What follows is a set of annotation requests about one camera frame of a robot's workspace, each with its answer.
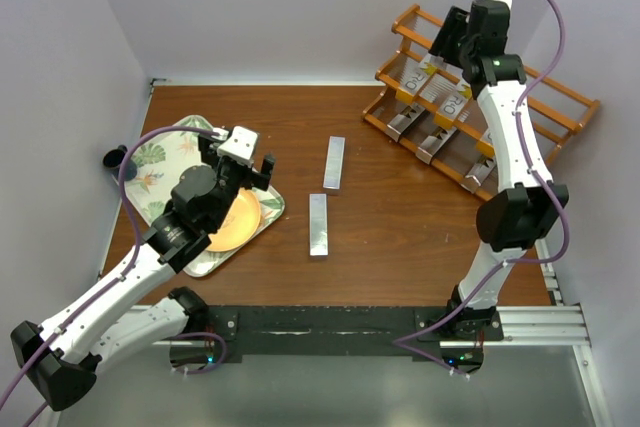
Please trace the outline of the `silver angled R&O box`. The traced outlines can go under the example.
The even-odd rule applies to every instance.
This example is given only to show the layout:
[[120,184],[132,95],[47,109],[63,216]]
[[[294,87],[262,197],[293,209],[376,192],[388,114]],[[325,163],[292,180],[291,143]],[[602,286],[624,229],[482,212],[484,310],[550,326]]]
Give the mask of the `silver angled R&O box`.
[[385,127],[385,133],[395,142],[408,131],[418,120],[420,120],[427,110],[420,104],[414,103],[406,106],[397,113]]

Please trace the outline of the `silver gold R&O toothpaste box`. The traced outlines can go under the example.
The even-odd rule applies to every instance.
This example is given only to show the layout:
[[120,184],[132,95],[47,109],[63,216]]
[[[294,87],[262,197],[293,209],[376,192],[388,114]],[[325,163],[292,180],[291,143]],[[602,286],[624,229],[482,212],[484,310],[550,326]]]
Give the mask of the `silver gold R&O toothpaste box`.
[[475,148],[485,157],[494,158],[495,150],[492,143],[491,131],[489,128],[485,130],[481,138],[476,142]]

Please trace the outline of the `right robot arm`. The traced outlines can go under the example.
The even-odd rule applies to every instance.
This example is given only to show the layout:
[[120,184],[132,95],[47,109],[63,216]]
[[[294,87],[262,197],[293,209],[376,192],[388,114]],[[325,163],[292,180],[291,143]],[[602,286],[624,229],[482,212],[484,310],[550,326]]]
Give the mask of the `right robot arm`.
[[566,186],[554,182],[526,105],[521,58],[505,51],[510,0],[475,0],[450,9],[431,53],[461,69],[491,136],[498,191],[476,214],[480,245],[445,315],[424,329],[459,340],[491,323],[513,266],[556,222],[567,221]]

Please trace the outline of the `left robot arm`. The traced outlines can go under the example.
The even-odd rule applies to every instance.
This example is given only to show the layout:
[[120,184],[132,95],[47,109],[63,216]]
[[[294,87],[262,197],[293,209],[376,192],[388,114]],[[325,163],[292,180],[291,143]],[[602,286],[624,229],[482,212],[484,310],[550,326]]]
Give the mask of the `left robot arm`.
[[266,155],[254,167],[257,133],[235,127],[197,134],[200,164],[181,174],[163,213],[146,233],[135,234],[130,253],[68,307],[11,332],[17,376],[28,378],[51,410],[74,405],[99,374],[150,343],[205,336],[207,306],[188,288],[173,290],[134,319],[123,318],[206,250],[241,189],[269,187],[275,159]]

